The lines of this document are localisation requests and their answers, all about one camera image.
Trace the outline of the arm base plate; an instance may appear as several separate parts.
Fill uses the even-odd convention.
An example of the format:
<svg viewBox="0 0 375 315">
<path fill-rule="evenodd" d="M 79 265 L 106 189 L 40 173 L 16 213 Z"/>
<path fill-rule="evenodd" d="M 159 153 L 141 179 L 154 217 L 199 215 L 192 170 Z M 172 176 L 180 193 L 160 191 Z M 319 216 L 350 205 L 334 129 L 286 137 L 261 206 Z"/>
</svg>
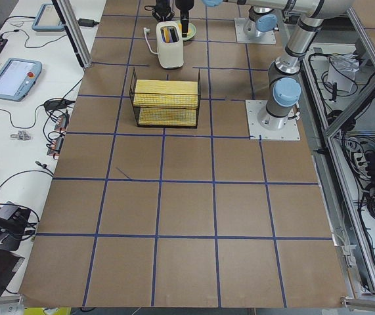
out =
<svg viewBox="0 0 375 315">
<path fill-rule="evenodd" d="M 274 28 L 277 25 L 277 18 L 273 14 L 262 16 L 256 21 L 249 18 L 235 18 L 234 25 L 238 43 L 276 44 Z"/>
<path fill-rule="evenodd" d="M 291 108 L 286 117 L 276 118 L 267 113 L 266 100 L 246 100 L 249 138 L 251 140 L 299 141 L 297 119 Z"/>
</svg>

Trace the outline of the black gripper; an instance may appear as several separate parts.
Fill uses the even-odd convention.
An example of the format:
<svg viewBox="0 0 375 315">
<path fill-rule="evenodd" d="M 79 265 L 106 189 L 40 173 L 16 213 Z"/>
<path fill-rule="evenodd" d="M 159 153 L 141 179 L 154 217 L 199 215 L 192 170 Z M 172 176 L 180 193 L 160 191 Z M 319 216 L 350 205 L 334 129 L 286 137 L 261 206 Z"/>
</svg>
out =
<svg viewBox="0 0 375 315">
<path fill-rule="evenodd" d="M 156 0 L 152 15 L 158 22 L 171 21 L 175 14 L 170 7 L 170 0 Z"/>
<path fill-rule="evenodd" d="M 187 37 L 189 25 L 189 10 L 194 7 L 194 0 L 175 0 L 175 6 L 180 10 L 182 37 Z"/>
</svg>

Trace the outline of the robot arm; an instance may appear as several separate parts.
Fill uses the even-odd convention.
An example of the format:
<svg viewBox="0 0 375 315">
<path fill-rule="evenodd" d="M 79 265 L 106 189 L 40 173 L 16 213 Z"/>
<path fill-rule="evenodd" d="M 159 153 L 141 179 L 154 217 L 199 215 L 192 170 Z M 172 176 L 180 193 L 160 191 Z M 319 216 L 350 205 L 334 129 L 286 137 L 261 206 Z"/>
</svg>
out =
<svg viewBox="0 0 375 315">
<path fill-rule="evenodd" d="M 249 5 L 268 9 L 297 12 L 301 16 L 290 36 L 282 55 L 271 64 L 268 72 L 270 97 L 258 113 L 259 124 L 270 131 L 281 130 L 288 121 L 291 108 L 298 102 L 301 86 L 295 75 L 300 62 L 326 19 L 335 18 L 347 11 L 352 1 L 235 1 L 237 5 Z"/>
<path fill-rule="evenodd" d="M 189 11 L 194 7 L 194 0 L 174 1 L 176 8 L 180 11 L 181 33 L 184 39 L 188 36 Z M 156 1 L 154 5 L 146 5 L 146 11 L 151 11 L 152 16 L 158 22 L 171 21 L 175 13 L 171 9 L 170 1 Z M 247 22 L 244 24 L 244 33 L 256 37 L 257 33 L 271 31 L 277 25 L 277 17 L 267 7 L 251 6 Z"/>
</svg>

